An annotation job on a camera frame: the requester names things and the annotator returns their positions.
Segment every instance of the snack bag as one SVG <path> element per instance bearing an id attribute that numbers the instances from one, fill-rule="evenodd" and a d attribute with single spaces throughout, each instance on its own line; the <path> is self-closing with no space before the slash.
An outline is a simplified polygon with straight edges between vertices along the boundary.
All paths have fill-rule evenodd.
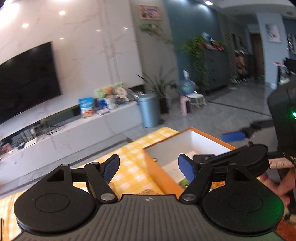
<path id="1" fill-rule="evenodd" d="M 79 105 L 80 105 L 80 111 L 81 111 L 81 117 L 89 117 L 94 115 L 94 98 L 89 97 L 89 98 L 83 98 L 78 100 Z"/>

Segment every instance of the doorway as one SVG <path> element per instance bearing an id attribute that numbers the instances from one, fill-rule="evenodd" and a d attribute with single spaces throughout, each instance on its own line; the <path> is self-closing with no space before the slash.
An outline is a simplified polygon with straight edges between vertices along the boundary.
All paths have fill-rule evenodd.
<path id="1" fill-rule="evenodd" d="M 251 34 L 256 77 L 264 75 L 264 56 L 260 34 Z"/>

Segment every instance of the gray cabinet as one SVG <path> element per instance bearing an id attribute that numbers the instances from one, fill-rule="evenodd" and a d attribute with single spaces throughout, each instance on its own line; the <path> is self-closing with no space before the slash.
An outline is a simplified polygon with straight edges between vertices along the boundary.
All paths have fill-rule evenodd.
<path id="1" fill-rule="evenodd" d="M 206 91 L 212 91 L 230 83 L 230 69 L 228 54 L 226 51 L 204 50 L 205 69 L 208 75 L 208 85 Z"/>

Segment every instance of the tv screen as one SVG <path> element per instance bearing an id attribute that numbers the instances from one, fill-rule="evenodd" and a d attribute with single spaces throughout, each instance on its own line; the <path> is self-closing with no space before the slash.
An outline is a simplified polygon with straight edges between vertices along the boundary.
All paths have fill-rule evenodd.
<path id="1" fill-rule="evenodd" d="M 50 42 L 0 65 L 0 124 L 59 95 Z"/>

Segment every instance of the yellow checkered tablecloth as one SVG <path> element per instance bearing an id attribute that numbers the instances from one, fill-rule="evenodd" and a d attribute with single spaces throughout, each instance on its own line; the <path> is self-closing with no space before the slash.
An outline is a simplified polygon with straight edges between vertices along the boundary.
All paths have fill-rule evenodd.
<path id="1" fill-rule="evenodd" d="M 119 198 L 122 194 L 138 194 L 146 189 L 152 189 L 157 193 L 163 194 L 147 173 L 143 148 L 176 133 L 178 133 L 178 131 L 163 127 L 95 160 L 99 163 L 103 163 L 113 154 L 119 155 L 120 167 L 110 182 L 112 189 Z M 73 183 L 73 185 L 87 191 L 85 183 Z M 4 219 L 3 241 L 12 240 L 21 233 L 13 212 L 13 205 L 22 193 L 24 193 L 24 191 L 0 200 L 0 216 Z"/>

